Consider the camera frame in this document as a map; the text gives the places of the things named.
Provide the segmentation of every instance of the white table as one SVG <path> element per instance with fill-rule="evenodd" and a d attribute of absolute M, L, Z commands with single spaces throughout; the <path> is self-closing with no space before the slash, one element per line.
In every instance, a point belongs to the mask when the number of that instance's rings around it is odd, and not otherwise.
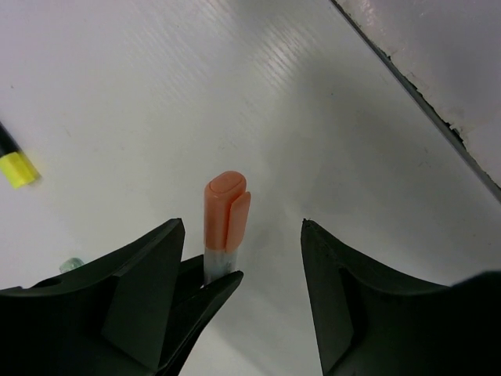
<path fill-rule="evenodd" d="M 198 255 L 204 184 L 247 176 L 245 277 L 184 375 L 321 374 L 304 217 L 435 282 L 501 268 L 501 206 L 327 0 L 11 0 L 0 47 L 0 119 L 43 175 L 0 179 L 0 287 L 172 217 Z"/>

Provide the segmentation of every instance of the orange object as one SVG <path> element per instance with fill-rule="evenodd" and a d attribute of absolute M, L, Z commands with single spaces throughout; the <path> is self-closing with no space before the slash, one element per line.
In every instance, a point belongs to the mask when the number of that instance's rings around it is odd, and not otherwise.
<path fill-rule="evenodd" d="M 242 243 L 251 205 L 247 181 L 239 172 L 223 172 L 204 191 L 204 243 L 212 251 L 234 252 Z"/>

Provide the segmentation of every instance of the yellow marker end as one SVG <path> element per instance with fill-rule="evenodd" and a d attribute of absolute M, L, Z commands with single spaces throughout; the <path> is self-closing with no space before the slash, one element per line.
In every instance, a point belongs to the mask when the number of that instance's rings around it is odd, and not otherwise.
<path fill-rule="evenodd" d="M 18 151 L 0 157 L 0 170 L 14 188 L 30 184 L 39 177 L 26 155 Z"/>

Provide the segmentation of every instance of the orange marker cap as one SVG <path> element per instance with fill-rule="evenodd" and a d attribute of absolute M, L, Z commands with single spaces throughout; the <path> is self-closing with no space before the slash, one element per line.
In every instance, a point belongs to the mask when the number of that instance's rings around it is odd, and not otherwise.
<path fill-rule="evenodd" d="M 210 181 L 204 191 L 204 242 L 213 251 L 231 253 L 242 243 L 251 205 L 247 181 L 227 171 Z"/>

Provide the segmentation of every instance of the white surface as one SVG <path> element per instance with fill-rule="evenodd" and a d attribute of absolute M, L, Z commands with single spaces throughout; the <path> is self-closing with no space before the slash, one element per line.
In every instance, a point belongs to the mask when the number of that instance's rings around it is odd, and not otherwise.
<path fill-rule="evenodd" d="M 501 2 L 337 2 L 501 185 Z"/>
<path fill-rule="evenodd" d="M 2 278 L 29 286 L 171 217 L 253 194 L 241 287 L 184 375 L 321 374 L 304 217 L 405 273 L 501 267 L 501 206 L 329 2 L 3 2 L 0 119 L 44 179 L 0 179 Z"/>

